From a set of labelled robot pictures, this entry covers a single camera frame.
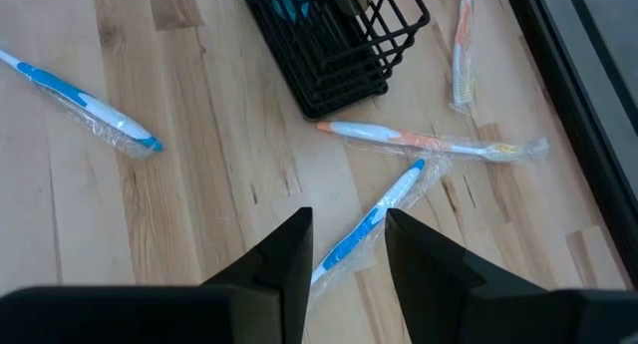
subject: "black frame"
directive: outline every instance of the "black frame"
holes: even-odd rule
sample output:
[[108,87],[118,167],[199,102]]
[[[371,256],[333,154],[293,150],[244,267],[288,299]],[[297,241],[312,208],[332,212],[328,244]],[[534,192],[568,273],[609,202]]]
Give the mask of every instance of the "black frame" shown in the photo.
[[[297,344],[312,272],[301,208],[198,287],[41,287],[0,298],[2,343]],[[546,292],[398,209],[388,261],[412,342],[617,343],[638,331],[638,294]]]
[[[636,103],[622,90],[628,84],[614,76],[617,64],[611,61],[583,0],[509,1],[627,273],[637,286],[638,146],[628,145],[637,144],[638,135],[633,116]],[[601,70],[585,71],[594,68],[583,66],[585,62]]]

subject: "white toothbrush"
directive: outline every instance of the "white toothbrush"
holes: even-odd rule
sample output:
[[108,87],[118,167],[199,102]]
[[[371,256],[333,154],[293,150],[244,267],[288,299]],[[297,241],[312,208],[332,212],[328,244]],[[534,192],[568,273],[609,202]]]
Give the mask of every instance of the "white toothbrush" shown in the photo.
[[491,162],[517,161],[530,154],[545,152],[548,147],[547,139],[545,138],[530,141],[522,146],[508,144],[476,144],[468,146],[418,133],[395,131],[385,126],[352,122],[320,122],[317,124],[317,129],[354,139],[410,146],[432,152],[474,156]]

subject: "blue toothbrush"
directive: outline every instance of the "blue toothbrush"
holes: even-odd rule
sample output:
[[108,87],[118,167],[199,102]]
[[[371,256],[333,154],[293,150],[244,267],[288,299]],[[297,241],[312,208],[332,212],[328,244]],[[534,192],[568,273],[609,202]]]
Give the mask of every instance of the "blue toothbrush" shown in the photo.
[[160,152],[163,149],[161,142],[143,128],[142,125],[59,77],[20,61],[2,50],[0,50],[0,60],[26,76],[27,79],[60,95],[65,100],[129,136],[143,147],[154,152]]
[[377,204],[370,209],[364,219],[345,238],[343,238],[321,261],[319,266],[312,272],[311,284],[314,284],[321,276],[326,274],[330,268],[343,260],[350,254],[379,223],[386,217],[386,211],[399,204],[408,194],[421,175],[425,160],[416,161],[395,184],[388,189]]
[[[286,11],[288,12],[288,17],[284,15],[283,10],[281,9],[280,2],[277,0],[272,0],[272,5],[274,6],[275,11],[277,12],[277,15],[279,15],[280,17],[284,19],[289,19],[293,23],[297,22],[297,9],[295,8],[294,1],[293,0],[281,0],[281,1],[283,1],[284,7],[286,8]],[[301,4],[301,13],[304,18],[308,16],[309,8],[310,8],[310,4],[308,2],[304,2],[303,4]]]

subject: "black object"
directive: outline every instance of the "black object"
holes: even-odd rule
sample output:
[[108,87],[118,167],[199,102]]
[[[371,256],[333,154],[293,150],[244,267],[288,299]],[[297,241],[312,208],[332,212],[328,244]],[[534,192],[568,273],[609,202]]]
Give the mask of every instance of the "black object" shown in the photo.
[[547,292],[398,209],[386,244],[413,343],[638,342],[638,293]]
[[422,0],[410,22],[395,0],[349,16],[336,0],[246,0],[306,120],[388,91],[387,80],[430,22]]
[[[301,343],[311,222],[311,209],[300,209],[199,287],[10,294],[0,299],[0,343]],[[415,344],[611,343],[638,330],[638,294],[546,292],[399,210],[388,212],[386,242]]]
[[51,287],[0,299],[0,343],[301,343],[312,210],[200,287]]
[[509,0],[638,285],[636,0]]

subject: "light wood planks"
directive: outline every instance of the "light wood planks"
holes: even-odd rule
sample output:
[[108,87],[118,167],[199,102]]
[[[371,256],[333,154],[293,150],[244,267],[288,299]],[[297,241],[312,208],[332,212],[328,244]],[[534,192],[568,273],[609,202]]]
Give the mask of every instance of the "light wood planks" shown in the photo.
[[[507,0],[476,3],[472,118],[447,105],[458,0],[424,1],[432,23],[390,92],[335,118],[473,140],[547,136],[544,161],[456,163],[410,213],[544,287],[626,287]],[[116,154],[0,66],[2,292],[197,284],[305,205],[318,261],[411,161],[304,122],[243,0],[0,0],[0,46],[166,144],[144,162]],[[305,342],[410,342],[383,245],[376,254],[316,304]]]

